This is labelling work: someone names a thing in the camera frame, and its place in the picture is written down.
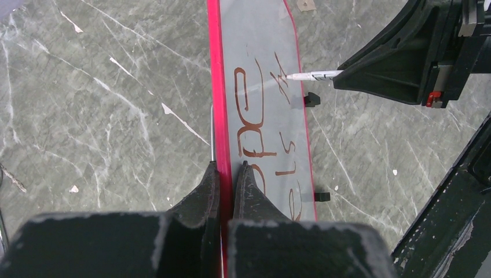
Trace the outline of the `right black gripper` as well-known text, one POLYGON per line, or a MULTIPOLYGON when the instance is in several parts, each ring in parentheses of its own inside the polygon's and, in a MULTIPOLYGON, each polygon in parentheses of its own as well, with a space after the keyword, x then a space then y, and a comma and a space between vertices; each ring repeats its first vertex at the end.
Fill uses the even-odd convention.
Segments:
POLYGON ((336 89, 418 105, 426 84, 426 106, 446 108, 460 98, 470 75, 490 73, 490 1, 407 1, 339 69, 336 89), (390 57, 416 35, 434 7, 439 19, 431 64, 425 58, 390 57))

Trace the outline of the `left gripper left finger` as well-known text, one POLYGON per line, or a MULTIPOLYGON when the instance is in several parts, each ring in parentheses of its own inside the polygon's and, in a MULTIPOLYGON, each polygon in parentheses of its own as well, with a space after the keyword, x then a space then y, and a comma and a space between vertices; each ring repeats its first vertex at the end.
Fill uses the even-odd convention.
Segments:
POLYGON ((40 214, 15 234, 2 277, 220 277, 219 174, 167 211, 40 214))

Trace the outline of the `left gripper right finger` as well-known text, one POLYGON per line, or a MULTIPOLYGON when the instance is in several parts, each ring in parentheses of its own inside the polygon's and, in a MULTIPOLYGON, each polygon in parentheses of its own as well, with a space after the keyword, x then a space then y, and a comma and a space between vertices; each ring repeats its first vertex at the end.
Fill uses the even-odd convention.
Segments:
POLYGON ((258 188, 244 162, 228 223, 229 277, 394 277, 389 250, 373 227, 292 221, 258 188))

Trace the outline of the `white whiteboard marker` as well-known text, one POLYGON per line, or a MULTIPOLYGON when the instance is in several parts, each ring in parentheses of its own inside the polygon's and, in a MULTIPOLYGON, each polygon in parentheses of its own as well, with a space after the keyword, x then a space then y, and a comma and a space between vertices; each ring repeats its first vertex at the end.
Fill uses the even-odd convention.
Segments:
POLYGON ((286 78, 293 81, 331 81, 342 72, 343 70, 300 72, 287 75, 286 78))

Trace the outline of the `red-framed whiteboard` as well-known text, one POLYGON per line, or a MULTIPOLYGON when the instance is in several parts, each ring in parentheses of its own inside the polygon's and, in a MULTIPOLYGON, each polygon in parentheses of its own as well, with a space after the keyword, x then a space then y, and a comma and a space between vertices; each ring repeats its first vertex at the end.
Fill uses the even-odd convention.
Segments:
POLYGON ((317 209, 301 62, 286 1, 208 1, 214 148, 221 182, 223 275, 229 270, 233 213, 243 163, 260 200, 293 221, 317 209))

